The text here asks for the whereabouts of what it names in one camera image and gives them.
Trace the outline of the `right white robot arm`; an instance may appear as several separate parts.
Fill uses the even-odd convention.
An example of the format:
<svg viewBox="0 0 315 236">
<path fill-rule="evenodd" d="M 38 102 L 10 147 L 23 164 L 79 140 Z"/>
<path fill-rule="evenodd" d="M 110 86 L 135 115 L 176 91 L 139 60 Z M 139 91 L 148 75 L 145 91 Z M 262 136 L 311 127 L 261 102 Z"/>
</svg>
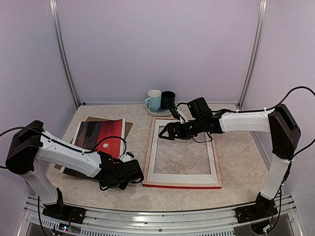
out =
<svg viewBox="0 0 315 236">
<path fill-rule="evenodd" d="M 301 130 L 287 106 L 279 104 L 274 108 L 249 112 L 229 109 L 214 112 L 203 97 L 186 105 L 193 119 L 188 121 L 183 113 L 173 106 L 171 113 L 176 122 L 168 123 L 159 133 L 160 138 L 171 141 L 190 140 L 200 133 L 211 135 L 239 131 L 264 132 L 271 135 L 273 159 L 259 194 L 263 199 L 252 206 L 254 217 L 264 217 L 271 210 L 268 200 L 275 198 L 285 181 L 301 136 Z"/>
</svg>

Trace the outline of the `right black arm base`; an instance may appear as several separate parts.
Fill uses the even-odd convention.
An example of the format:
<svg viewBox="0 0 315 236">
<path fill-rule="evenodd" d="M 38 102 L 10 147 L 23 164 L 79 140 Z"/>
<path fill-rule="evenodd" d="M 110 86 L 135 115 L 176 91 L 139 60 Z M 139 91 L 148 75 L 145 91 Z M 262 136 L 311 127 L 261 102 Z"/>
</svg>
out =
<svg viewBox="0 0 315 236">
<path fill-rule="evenodd" d="M 275 201 L 273 199 L 269 200 L 263 197 L 260 192 L 254 204 L 237 207 L 235 212 L 239 224 L 278 214 Z"/>
</svg>

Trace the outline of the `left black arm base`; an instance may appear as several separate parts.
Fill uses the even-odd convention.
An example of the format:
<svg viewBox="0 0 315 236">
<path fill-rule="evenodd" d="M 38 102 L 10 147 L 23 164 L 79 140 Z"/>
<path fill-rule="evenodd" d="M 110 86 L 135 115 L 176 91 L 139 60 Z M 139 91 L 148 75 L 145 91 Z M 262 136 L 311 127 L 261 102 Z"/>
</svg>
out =
<svg viewBox="0 0 315 236">
<path fill-rule="evenodd" d="M 67 221 L 68 223 L 83 224 L 86 209 L 77 206 L 69 206 L 63 203 L 62 192 L 57 188 L 57 202 L 53 205 L 44 205 L 43 215 L 54 219 Z"/>
</svg>

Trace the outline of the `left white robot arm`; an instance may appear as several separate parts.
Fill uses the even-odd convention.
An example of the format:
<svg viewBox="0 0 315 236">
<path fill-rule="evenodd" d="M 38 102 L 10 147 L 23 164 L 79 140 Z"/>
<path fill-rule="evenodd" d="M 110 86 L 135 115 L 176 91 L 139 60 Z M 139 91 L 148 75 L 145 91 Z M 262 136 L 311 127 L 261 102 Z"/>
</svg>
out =
<svg viewBox="0 0 315 236">
<path fill-rule="evenodd" d="M 11 128 L 13 135 L 5 166 L 20 175 L 42 203 L 59 219 L 69 214 L 63 203 L 62 193 L 48 179 L 39 162 L 54 163 L 99 183 L 102 191 L 110 188 L 124 190 L 130 183 L 144 179 L 139 162 L 132 157 L 127 160 L 113 158 L 97 150 L 88 150 L 67 143 L 44 130 L 43 122 L 34 120 L 27 126 Z"/>
</svg>

